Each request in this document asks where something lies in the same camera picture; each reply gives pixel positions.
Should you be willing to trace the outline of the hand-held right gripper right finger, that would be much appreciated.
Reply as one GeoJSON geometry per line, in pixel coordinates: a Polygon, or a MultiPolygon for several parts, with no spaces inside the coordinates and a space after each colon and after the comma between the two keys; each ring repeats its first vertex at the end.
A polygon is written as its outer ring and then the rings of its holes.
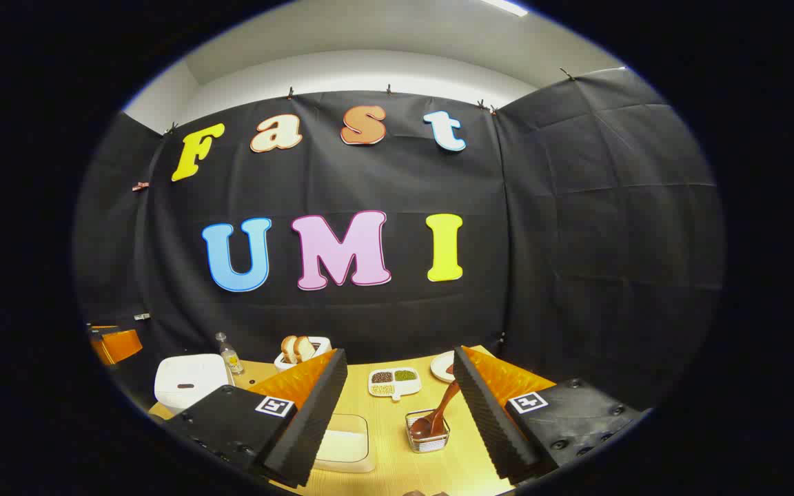
{"type": "Polygon", "coordinates": [[[454,349],[454,373],[497,475],[511,483],[579,466],[646,417],[586,379],[555,383],[466,346],[454,349]]]}

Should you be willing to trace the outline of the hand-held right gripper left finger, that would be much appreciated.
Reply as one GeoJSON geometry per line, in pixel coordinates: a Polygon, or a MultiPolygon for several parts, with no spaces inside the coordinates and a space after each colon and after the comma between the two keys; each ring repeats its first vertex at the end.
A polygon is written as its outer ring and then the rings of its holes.
{"type": "Polygon", "coordinates": [[[163,430],[245,477],[305,486],[346,379],[346,353],[332,349],[249,389],[220,386],[163,430]]]}

